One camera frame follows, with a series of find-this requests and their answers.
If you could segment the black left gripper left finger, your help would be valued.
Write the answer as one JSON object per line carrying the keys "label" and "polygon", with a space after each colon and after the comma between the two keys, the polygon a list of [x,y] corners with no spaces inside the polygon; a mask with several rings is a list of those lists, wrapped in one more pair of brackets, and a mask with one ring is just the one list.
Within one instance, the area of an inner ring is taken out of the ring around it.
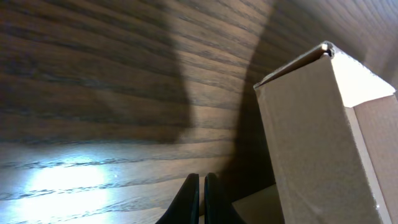
{"label": "black left gripper left finger", "polygon": [[187,176],[166,212],[155,224],[198,224],[200,183],[199,175]]}

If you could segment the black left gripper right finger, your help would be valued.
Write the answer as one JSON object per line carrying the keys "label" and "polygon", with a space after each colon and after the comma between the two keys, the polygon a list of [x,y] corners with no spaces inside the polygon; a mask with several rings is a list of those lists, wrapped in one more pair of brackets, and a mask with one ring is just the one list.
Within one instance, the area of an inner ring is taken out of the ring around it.
{"label": "black left gripper right finger", "polygon": [[246,224],[227,199],[216,174],[205,177],[205,224]]}

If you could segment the cardboard box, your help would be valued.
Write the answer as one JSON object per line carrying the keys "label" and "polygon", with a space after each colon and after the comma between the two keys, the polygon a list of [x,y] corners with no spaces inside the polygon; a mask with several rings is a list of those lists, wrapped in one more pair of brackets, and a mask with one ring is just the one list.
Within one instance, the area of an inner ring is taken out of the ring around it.
{"label": "cardboard box", "polygon": [[253,87],[275,184],[246,223],[396,223],[395,89],[325,41]]}

